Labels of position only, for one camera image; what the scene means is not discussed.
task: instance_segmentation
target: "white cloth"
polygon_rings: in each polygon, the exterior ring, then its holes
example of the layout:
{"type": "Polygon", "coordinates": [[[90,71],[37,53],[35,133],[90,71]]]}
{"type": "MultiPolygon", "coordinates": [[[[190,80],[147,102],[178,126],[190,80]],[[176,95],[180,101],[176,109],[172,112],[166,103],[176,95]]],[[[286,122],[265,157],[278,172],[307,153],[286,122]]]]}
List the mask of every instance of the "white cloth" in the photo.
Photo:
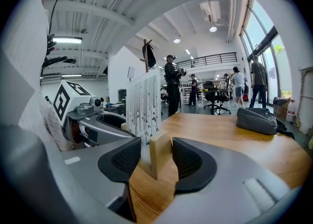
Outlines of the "white cloth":
{"type": "Polygon", "coordinates": [[[235,82],[236,88],[245,87],[245,76],[242,73],[234,73],[231,80],[235,82]]]}
{"type": "Polygon", "coordinates": [[[69,150],[72,144],[63,137],[52,106],[40,92],[40,70],[47,50],[48,29],[42,0],[21,0],[7,22],[0,44],[8,61],[34,89],[18,126],[32,131],[42,141],[56,142],[60,150],[69,150]]]}

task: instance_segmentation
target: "desk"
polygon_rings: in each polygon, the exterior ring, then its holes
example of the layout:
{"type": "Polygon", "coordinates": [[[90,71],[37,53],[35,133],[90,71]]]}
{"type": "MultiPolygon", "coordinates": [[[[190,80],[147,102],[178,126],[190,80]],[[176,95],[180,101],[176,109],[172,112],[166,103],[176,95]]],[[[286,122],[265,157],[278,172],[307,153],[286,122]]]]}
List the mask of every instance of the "desk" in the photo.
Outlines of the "desk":
{"type": "Polygon", "coordinates": [[[212,93],[213,94],[213,102],[212,102],[212,108],[211,108],[211,115],[214,115],[214,102],[215,102],[215,93],[216,92],[227,92],[228,90],[211,90],[211,91],[207,91],[204,89],[201,89],[200,91],[198,91],[197,93],[212,93]]]}
{"type": "MultiPolygon", "coordinates": [[[[236,127],[236,116],[176,113],[162,122],[171,137],[183,137],[229,148],[248,155],[283,179],[290,188],[304,183],[312,166],[309,155],[291,138],[265,135],[236,127]]],[[[155,220],[174,198],[178,181],[172,160],[156,181],[136,167],[130,179],[131,196],[137,222],[155,220]]]]}

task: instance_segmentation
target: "fluorescent light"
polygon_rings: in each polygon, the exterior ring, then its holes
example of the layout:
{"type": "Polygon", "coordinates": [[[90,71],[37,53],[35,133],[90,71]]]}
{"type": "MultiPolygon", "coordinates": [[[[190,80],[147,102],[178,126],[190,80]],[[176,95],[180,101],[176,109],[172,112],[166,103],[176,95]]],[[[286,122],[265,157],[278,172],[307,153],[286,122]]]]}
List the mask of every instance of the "fluorescent light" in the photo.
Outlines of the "fluorescent light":
{"type": "Polygon", "coordinates": [[[210,27],[210,32],[215,32],[217,28],[215,26],[210,27]]]}
{"type": "Polygon", "coordinates": [[[77,77],[77,76],[82,76],[81,74],[64,74],[62,77],[77,77]]]}
{"type": "Polygon", "coordinates": [[[57,43],[81,44],[82,38],[80,37],[53,37],[53,41],[57,43]]]}

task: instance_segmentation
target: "patterned white panel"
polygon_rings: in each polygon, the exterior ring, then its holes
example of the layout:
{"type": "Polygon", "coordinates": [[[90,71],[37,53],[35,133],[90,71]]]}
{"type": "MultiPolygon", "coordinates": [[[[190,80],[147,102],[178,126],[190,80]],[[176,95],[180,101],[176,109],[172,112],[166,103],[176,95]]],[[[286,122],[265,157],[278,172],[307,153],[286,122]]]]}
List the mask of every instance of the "patterned white panel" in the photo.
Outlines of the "patterned white panel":
{"type": "Polygon", "coordinates": [[[161,127],[160,69],[134,79],[127,87],[126,119],[128,131],[149,145],[150,137],[161,127]]]}

